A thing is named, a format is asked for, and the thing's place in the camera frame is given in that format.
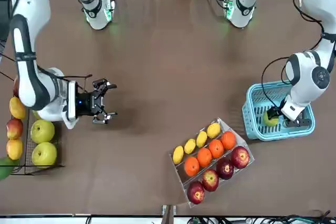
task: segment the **black wire rack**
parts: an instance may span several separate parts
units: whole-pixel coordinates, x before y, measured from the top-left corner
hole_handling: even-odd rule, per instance
[[[62,141],[60,137],[62,128],[61,124],[57,122],[53,123],[55,126],[55,136],[50,141],[55,145],[57,149],[56,162],[53,165],[47,165],[43,167],[36,166],[33,164],[31,156],[37,144],[31,140],[30,129],[32,128],[31,126],[33,125],[33,123],[36,121],[36,118],[31,110],[27,110],[27,112],[28,113],[26,118],[22,120],[24,129],[21,139],[24,144],[24,152],[19,160],[19,164],[17,166],[14,166],[15,168],[13,169],[11,175],[37,175],[43,173],[46,170],[64,167],[64,165],[62,164]]]

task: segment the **lemon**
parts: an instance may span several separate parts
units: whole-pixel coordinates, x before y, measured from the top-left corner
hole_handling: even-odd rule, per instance
[[[206,132],[208,134],[208,137],[215,138],[216,136],[218,136],[220,134],[221,127],[220,127],[219,123],[212,123],[212,124],[209,125]]]
[[[174,153],[173,153],[173,162],[175,165],[179,164],[182,159],[183,159],[183,147],[178,146],[175,148]]]
[[[196,145],[197,147],[201,148],[204,146],[206,139],[208,138],[207,134],[205,131],[201,131],[196,139]]]
[[[194,151],[195,147],[196,147],[196,141],[191,138],[185,144],[185,146],[184,146],[184,152],[186,154],[190,154],[191,152]]]

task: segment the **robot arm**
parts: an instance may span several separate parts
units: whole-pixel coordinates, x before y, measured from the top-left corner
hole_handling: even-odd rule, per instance
[[[81,115],[92,115],[94,122],[107,123],[115,113],[105,112],[102,99],[108,89],[116,86],[107,81],[100,82],[100,85],[94,82],[94,91],[86,93],[86,100],[82,101],[76,82],[62,78],[63,73],[56,68],[44,70],[37,65],[35,40],[50,20],[49,0],[12,0],[12,3],[10,30],[19,76],[19,98],[22,103],[38,111],[40,117],[45,120],[64,121],[69,129],[74,127]],[[101,8],[96,17],[100,17],[99,13],[102,14],[103,10],[104,8]],[[97,28],[96,25],[99,25],[102,28],[101,26],[107,23],[93,20],[90,24],[92,27]],[[99,96],[96,96],[97,89],[103,89]],[[103,120],[98,119],[100,114],[103,115]]]
[[[252,18],[256,0],[232,0],[225,10],[226,17],[238,28],[244,28]],[[336,2],[334,0],[303,0],[307,13],[324,26],[321,41],[315,50],[293,54],[286,63],[286,75],[293,86],[279,108],[271,108],[268,117],[286,116],[296,121],[310,102],[322,95],[329,86],[334,65],[336,41]]]
[[[324,32],[316,50],[293,54],[287,60],[286,75],[293,87],[281,112],[292,121],[328,88],[335,57],[335,1],[303,0],[303,4],[310,16],[322,21]]]

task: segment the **table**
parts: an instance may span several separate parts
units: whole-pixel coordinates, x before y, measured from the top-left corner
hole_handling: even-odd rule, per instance
[[[119,117],[109,125],[82,118],[62,133],[66,167],[0,184],[0,214],[335,215],[335,82],[312,104],[310,136],[248,141],[256,161],[202,205],[189,209],[168,151],[219,116],[245,137],[241,108],[271,60],[310,48],[319,37],[291,0],[258,0],[244,30],[224,20],[212,0],[117,0],[116,20],[102,31],[85,22],[77,0],[50,0],[51,21],[37,39],[38,62],[65,75],[106,77],[105,98]],[[12,49],[6,53],[13,56]],[[280,79],[275,63],[266,81]],[[3,60],[1,71],[14,77]],[[12,84],[0,78],[0,132]]]

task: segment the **green led light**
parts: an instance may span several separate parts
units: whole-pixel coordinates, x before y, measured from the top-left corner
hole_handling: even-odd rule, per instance
[[[112,20],[112,11],[110,10],[104,10],[104,13],[105,13],[105,17],[107,19],[107,21],[111,21]]]

